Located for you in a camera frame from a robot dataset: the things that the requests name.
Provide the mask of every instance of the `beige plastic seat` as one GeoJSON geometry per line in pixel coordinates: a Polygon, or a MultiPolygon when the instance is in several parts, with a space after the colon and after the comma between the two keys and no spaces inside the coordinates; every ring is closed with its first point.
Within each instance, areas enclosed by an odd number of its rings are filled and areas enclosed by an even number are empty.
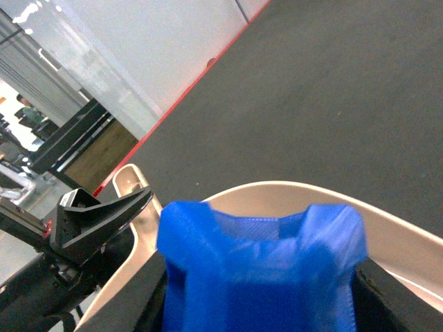
{"type": "MultiPolygon", "coordinates": [[[[126,165],[113,179],[123,196],[145,187],[135,165],[126,165]]],[[[364,202],[304,183],[267,181],[235,187],[206,199],[216,210],[237,216],[286,216],[313,203],[347,203],[363,216],[370,258],[417,296],[443,312],[443,239],[364,202]]],[[[85,313],[83,323],[112,298],[155,249],[161,205],[156,198],[131,224],[134,249],[127,261],[100,291],[85,313]]]]}

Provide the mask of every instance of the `black bracket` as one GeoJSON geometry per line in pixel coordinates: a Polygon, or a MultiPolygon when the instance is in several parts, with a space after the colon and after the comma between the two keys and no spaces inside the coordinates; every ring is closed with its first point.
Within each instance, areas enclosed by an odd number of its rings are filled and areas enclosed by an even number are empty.
{"type": "Polygon", "coordinates": [[[151,201],[149,187],[115,201],[100,204],[84,189],[65,194],[53,219],[50,246],[59,255],[82,266],[151,201]]]}

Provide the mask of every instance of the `wooden panel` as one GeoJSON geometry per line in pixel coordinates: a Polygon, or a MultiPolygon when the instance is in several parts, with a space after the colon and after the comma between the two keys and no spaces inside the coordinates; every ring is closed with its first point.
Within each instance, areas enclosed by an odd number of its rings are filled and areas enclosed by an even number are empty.
{"type": "Polygon", "coordinates": [[[84,189],[93,192],[126,157],[137,143],[118,121],[108,129],[65,171],[84,189]]]}

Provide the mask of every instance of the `red edge strip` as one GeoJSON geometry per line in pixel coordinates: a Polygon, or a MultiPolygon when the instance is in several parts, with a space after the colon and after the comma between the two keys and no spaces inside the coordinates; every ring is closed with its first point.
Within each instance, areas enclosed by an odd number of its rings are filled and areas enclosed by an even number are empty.
{"type": "Polygon", "coordinates": [[[175,107],[184,99],[184,97],[188,94],[189,91],[198,83],[198,81],[206,74],[206,72],[214,65],[215,62],[218,61],[218,59],[230,48],[235,41],[240,37],[240,35],[251,25],[251,23],[257,18],[258,15],[265,9],[265,7],[271,2],[271,0],[268,0],[259,10],[258,12],[253,16],[252,19],[249,20],[249,22],[241,29],[236,36],[229,42],[228,45],[218,54],[218,56],[215,58],[215,61],[212,62],[212,64],[206,68],[203,73],[200,74],[200,76],[183,92],[183,94],[180,96],[180,98],[171,106],[171,108],[163,114],[163,116],[160,118],[160,120],[149,130],[149,132],[142,137],[141,140],[138,141],[135,147],[132,148],[132,150],[126,155],[126,157],[123,158],[122,161],[117,165],[116,168],[106,177],[106,179],[102,182],[101,185],[98,186],[98,188],[93,193],[94,196],[97,196],[103,188],[110,182],[110,180],[114,177],[115,173],[125,166],[127,161],[136,153],[136,151],[143,145],[143,143],[152,135],[155,129],[167,118],[168,115],[171,114],[171,112],[175,109],[175,107]]]}

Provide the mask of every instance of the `blue plastic object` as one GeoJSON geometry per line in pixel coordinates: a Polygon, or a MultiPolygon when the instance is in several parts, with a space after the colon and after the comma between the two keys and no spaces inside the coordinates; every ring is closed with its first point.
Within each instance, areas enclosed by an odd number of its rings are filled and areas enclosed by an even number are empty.
{"type": "Polygon", "coordinates": [[[348,205],[248,218],[175,202],[157,246],[168,272],[163,332],[356,331],[350,285],[368,254],[348,205]]]}

